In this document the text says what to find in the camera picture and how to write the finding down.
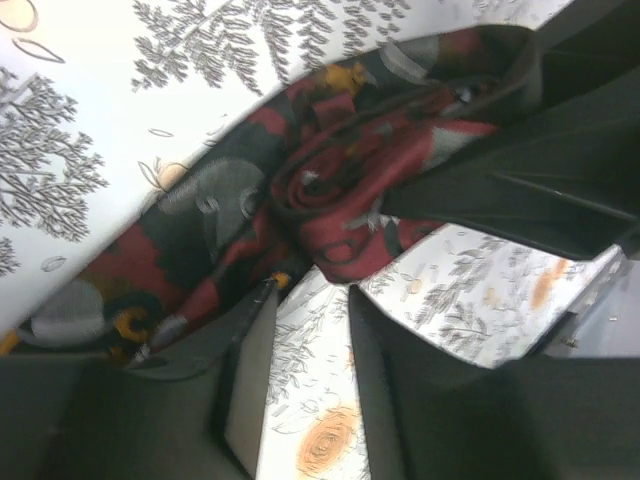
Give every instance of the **tablecloth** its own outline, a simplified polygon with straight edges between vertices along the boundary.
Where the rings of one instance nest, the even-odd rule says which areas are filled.
[[[360,288],[425,341],[493,367],[522,356],[618,251],[570,262],[449,225]],[[273,355],[258,480],[368,479],[347,287],[313,269],[279,309]]]
[[[0,0],[0,334],[317,66],[568,0]]]

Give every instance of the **floral tablecloth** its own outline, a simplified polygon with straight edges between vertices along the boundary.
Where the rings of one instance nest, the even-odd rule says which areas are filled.
[[[568,1],[0,0],[0,334],[303,72]]]
[[[449,225],[361,288],[460,358],[522,356],[616,254],[570,262]],[[367,479],[347,287],[314,269],[280,307],[258,480]]]

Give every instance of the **leaf print tablecloth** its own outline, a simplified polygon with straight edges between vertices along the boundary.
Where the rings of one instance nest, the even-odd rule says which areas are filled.
[[[568,1],[0,1],[0,334],[305,71]]]
[[[570,262],[449,225],[360,287],[392,318],[485,367],[522,356],[618,252]],[[259,480],[369,478],[347,287],[313,269],[280,307]]]

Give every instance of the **folded cloth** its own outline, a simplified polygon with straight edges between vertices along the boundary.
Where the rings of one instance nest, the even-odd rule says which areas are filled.
[[[127,362],[192,333],[270,276],[284,297],[314,263],[335,283],[375,273],[440,226],[380,215],[385,190],[497,128],[456,112],[501,88],[531,33],[485,26],[389,44],[291,85],[0,352],[105,350]]]

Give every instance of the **red and black cloth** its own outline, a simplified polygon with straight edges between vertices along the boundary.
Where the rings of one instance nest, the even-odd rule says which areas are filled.
[[[99,332],[43,343],[30,319],[12,332],[13,351],[126,361],[215,321],[265,278],[286,295],[313,264],[335,283],[374,274],[440,226],[381,215],[384,192],[494,131],[455,112],[494,91],[510,51],[466,29],[390,44],[286,88],[74,281],[99,292]]]

